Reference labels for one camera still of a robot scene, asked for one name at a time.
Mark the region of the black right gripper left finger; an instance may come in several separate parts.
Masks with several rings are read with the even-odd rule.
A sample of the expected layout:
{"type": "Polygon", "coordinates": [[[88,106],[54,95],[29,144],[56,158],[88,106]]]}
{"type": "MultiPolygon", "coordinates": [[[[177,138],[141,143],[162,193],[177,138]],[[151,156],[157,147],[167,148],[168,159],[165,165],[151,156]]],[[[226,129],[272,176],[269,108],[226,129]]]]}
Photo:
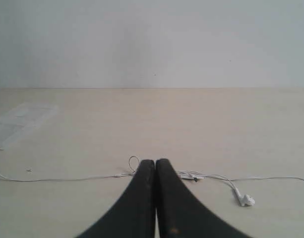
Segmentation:
{"type": "Polygon", "coordinates": [[[115,204],[79,238],[153,238],[155,163],[143,160],[115,204]]]}

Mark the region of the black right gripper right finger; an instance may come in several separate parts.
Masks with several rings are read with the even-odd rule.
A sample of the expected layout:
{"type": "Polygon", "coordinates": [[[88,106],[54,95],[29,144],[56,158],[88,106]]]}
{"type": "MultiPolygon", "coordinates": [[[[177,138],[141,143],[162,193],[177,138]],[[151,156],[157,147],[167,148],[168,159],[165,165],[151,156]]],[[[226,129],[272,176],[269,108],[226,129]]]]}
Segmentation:
{"type": "Polygon", "coordinates": [[[156,161],[155,203],[161,238],[247,238],[204,206],[168,159],[156,161]]]}

